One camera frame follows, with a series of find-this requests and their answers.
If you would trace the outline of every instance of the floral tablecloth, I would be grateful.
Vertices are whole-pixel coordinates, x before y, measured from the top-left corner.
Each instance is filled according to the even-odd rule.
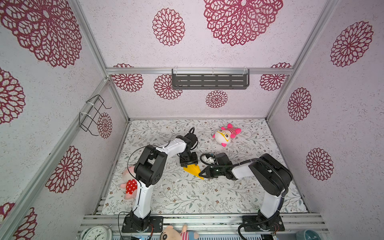
[[[241,128],[242,132],[224,148],[212,135],[228,123]],[[177,135],[184,136],[191,127],[195,127],[199,139],[195,149],[198,156],[225,152],[233,163],[237,163],[269,153],[286,165],[265,120],[135,120],[131,122],[102,214],[113,215],[132,209],[134,199],[124,200],[125,192],[119,186],[123,183],[121,173],[133,151],[148,144],[165,144]],[[131,157],[130,166],[135,164],[141,152],[142,149]],[[205,167],[201,162],[199,166],[200,169]],[[162,178],[154,187],[151,211],[156,214],[255,213],[261,207],[263,197],[264,190],[255,177],[236,181],[224,176],[202,180],[185,172],[179,158],[174,156],[167,159]],[[289,186],[281,212],[307,212],[294,182]]]

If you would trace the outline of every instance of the alarm clock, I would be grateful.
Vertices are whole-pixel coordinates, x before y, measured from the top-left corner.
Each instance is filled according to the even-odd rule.
[[[107,226],[90,227],[81,233],[80,240],[112,240],[112,230]]]

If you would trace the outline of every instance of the red floral medallion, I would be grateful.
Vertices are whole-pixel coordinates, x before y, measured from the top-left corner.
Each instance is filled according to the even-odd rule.
[[[331,49],[331,61],[338,67],[351,65],[363,56],[372,42],[372,26],[368,22],[355,22],[336,38]]]
[[[31,207],[28,215],[24,217],[22,224],[17,228],[15,234],[13,235],[15,238],[13,240],[31,240],[35,235],[35,229],[37,226],[37,214],[35,213],[35,208]]]
[[[50,192],[63,193],[68,191],[79,179],[83,167],[82,161],[78,149],[70,146],[45,186]]]
[[[102,113],[97,120],[97,130],[102,138],[108,138],[112,132],[112,119],[108,113]]]
[[[0,206],[0,223],[5,219],[14,205],[14,202],[7,202],[6,204]]]
[[[133,68],[129,64],[119,63],[114,66],[115,68]],[[141,74],[114,74],[111,75],[113,82],[127,92],[139,91],[143,86],[143,78]]]
[[[205,98],[205,102],[211,108],[219,108],[224,106],[228,100],[228,96],[224,91],[214,90]]]
[[[289,63],[278,63],[272,65],[271,68],[290,68],[292,67]],[[268,91],[273,91],[279,89],[283,84],[285,78],[287,76],[285,74],[263,74],[260,79],[260,86]]]
[[[164,99],[178,98],[183,90],[175,90],[172,87],[172,76],[169,74],[163,74],[158,76],[154,82],[153,87],[157,95]]]
[[[311,95],[305,88],[296,89],[288,101],[289,116],[295,121],[303,120],[307,117],[311,109]]]
[[[318,180],[327,180],[333,173],[333,161],[324,149],[314,148],[307,155],[307,168]]]
[[[276,20],[283,0],[204,0],[208,29],[221,43],[244,45]]]
[[[166,46],[178,44],[184,37],[184,22],[180,14],[173,9],[163,8],[152,21],[153,33]]]
[[[66,68],[79,58],[79,25],[66,0],[0,0],[0,20],[38,60]]]
[[[0,124],[17,118],[24,106],[25,95],[19,81],[0,68]]]

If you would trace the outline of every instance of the black mounting plate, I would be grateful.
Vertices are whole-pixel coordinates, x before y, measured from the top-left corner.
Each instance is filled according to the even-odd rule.
[[[153,225],[153,232],[162,232],[163,231],[163,219],[164,217],[159,216],[159,217],[149,217],[149,223]],[[152,228],[149,226],[144,232],[151,232]],[[127,215],[124,218],[124,223],[121,228],[121,232],[123,233],[137,233],[138,231],[132,227],[132,220]]]
[[[255,215],[255,216],[243,216],[242,217],[243,223],[257,222],[258,220],[256,220],[256,218],[257,218],[257,215]],[[276,231],[276,230],[278,230],[279,232],[285,231],[285,227],[284,227],[283,221],[281,220],[280,215],[278,215],[275,218],[275,221],[271,222],[270,229],[267,231]],[[246,231],[246,232],[259,232],[260,228],[258,228],[257,225],[246,226],[246,227],[244,227],[244,231]]]

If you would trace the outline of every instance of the stuffed animal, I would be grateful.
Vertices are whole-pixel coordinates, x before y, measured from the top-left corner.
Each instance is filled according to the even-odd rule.
[[[218,143],[221,143],[223,147],[226,147],[231,142],[231,138],[235,138],[237,134],[241,133],[240,128],[234,128],[232,124],[228,123],[228,127],[221,127],[212,136]]]
[[[197,233],[187,232],[187,225],[183,226],[181,233],[178,233],[172,226],[167,226],[160,235],[160,240],[193,240],[198,238]]]
[[[134,167],[129,167],[129,171],[132,173],[132,175],[135,177],[136,174],[133,171]],[[131,199],[136,197],[137,193],[137,181],[135,178],[129,174],[128,169],[126,168],[124,172],[122,173],[122,180],[125,182],[120,185],[120,188],[125,189],[125,196],[124,199]]]

